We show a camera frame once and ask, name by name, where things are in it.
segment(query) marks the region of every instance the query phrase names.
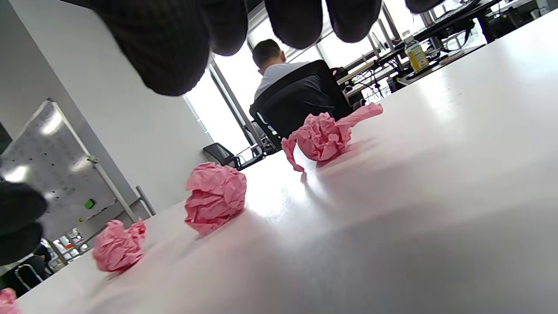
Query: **paper on desk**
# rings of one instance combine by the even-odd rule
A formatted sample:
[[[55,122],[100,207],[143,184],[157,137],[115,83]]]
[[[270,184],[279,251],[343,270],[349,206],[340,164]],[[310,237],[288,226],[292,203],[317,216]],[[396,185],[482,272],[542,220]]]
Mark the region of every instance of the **paper on desk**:
[[[20,314],[16,304],[16,292],[10,288],[0,291],[0,314]]]
[[[184,222],[201,235],[207,235],[244,209],[246,176],[229,166],[201,164],[190,175],[186,190],[192,195],[184,208]]]
[[[120,220],[111,220],[95,239],[93,258],[97,268],[104,272],[123,272],[137,263],[141,245],[145,241],[146,227],[140,220],[126,230]]]
[[[373,103],[358,108],[349,116],[335,120],[328,113],[319,116],[308,115],[304,125],[283,139],[281,146],[287,160],[295,171],[303,172],[304,168],[295,162],[296,143],[306,157],[315,161],[329,160],[347,149],[351,139],[351,128],[358,122],[377,116],[383,112],[382,105]]]

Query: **whiteboard stand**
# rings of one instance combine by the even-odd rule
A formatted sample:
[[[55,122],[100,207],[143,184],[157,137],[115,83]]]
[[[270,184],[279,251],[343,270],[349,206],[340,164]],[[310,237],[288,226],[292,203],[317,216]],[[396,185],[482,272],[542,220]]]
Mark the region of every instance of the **whiteboard stand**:
[[[147,197],[145,196],[145,193],[143,192],[143,190],[141,189],[141,187],[139,185],[136,186],[136,191],[138,191],[139,198],[137,200],[135,200],[132,203],[132,205],[134,205],[136,202],[143,201],[143,204],[145,204],[145,207],[147,208],[147,211],[149,212],[149,215],[151,217],[155,216],[156,212],[153,209],[153,206],[151,206],[151,203],[149,203],[149,200],[147,199]]]
[[[99,160],[97,158],[95,158],[95,156],[93,156],[93,155],[89,155],[88,160],[97,169],[97,171],[99,172],[101,177],[103,177],[103,179],[107,183],[108,187],[111,189],[112,193],[114,193],[114,196],[116,197],[118,202],[122,205],[122,208],[124,208],[124,211],[126,211],[128,216],[130,217],[130,219],[133,222],[137,222],[138,218],[136,217],[136,214],[134,214],[134,212],[132,212],[132,209],[130,208],[130,206],[128,206],[128,203],[126,203],[126,201],[124,200],[124,197],[122,197],[122,194],[120,194],[120,192],[118,191],[116,186],[114,186],[114,183],[108,177],[108,174],[105,172],[105,170],[103,169],[101,164],[99,164]]]

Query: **window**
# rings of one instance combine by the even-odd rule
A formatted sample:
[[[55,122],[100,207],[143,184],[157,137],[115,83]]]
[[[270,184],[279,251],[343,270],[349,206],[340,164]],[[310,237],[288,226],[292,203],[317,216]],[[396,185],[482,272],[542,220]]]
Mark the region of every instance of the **window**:
[[[384,3],[386,4],[386,7],[393,19],[395,27],[401,35],[403,35],[403,32],[407,30],[413,34],[424,27],[424,23],[422,22],[420,16],[411,13],[405,5],[405,1],[386,1]],[[386,28],[389,28],[387,26],[387,21],[382,21],[384,22]]]
[[[245,42],[237,54],[233,56],[215,56],[215,62],[223,73],[238,103],[244,109],[246,116],[250,117],[248,110],[250,105],[254,103],[254,94],[262,81],[258,67],[252,60],[250,48]]]
[[[186,93],[185,98],[213,141],[225,146],[233,154],[249,146],[248,140],[244,137],[242,129],[238,126],[208,70],[196,87]]]
[[[335,33],[329,34],[321,42],[318,42],[318,48],[324,56],[325,61],[330,68],[346,66],[351,62],[361,58],[362,55],[372,50],[372,45],[368,38],[349,44],[337,38]]]
[[[295,55],[295,57],[292,60],[289,60],[289,62],[306,62],[306,61],[312,62],[320,59],[321,56],[316,46],[312,46],[308,48],[308,50],[304,51],[303,53],[299,53]]]

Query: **cable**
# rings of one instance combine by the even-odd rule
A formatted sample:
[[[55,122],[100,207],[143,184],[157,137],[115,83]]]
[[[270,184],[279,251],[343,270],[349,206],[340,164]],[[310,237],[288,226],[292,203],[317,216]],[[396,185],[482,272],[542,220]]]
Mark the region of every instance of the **cable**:
[[[465,40],[463,41],[463,44],[459,44],[458,46],[461,46],[461,47],[465,46],[465,44],[469,40],[469,35],[471,35],[471,29],[468,29],[468,30],[465,31]],[[442,51],[445,52],[445,53],[450,53],[452,51],[457,51],[457,50],[461,50],[461,48],[448,49],[448,47],[444,46],[444,48],[442,49]]]

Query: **chair backrest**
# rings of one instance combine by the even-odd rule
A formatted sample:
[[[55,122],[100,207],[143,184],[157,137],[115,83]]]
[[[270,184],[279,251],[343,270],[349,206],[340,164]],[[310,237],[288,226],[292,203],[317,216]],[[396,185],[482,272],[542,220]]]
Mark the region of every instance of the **chair backrest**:
[[[352,113],[323,60],[301,66],[273,83],[250,107],[250,114],[278,149],[282,137],[302,126],[309,114],[317,116],[321,112],[330,113],[335,120]]]
[[[45,270],[46,263],[40,256],[33,255],[19,263],[18,266],[21,265],[29,265],[33,269],[25,266],[18,270],[18,267],[14,267],[2,276],[4,283],[16,291],[17,297],[24,295],[29,289],[37,286],[42,280],[45,280],[49,276]]]
[[[229,165],[233,168],[240,166],[238,157],[234,156],[228,149],[219,143],[213,143],[204,147],[204,152],[213,157],[222,166]]]

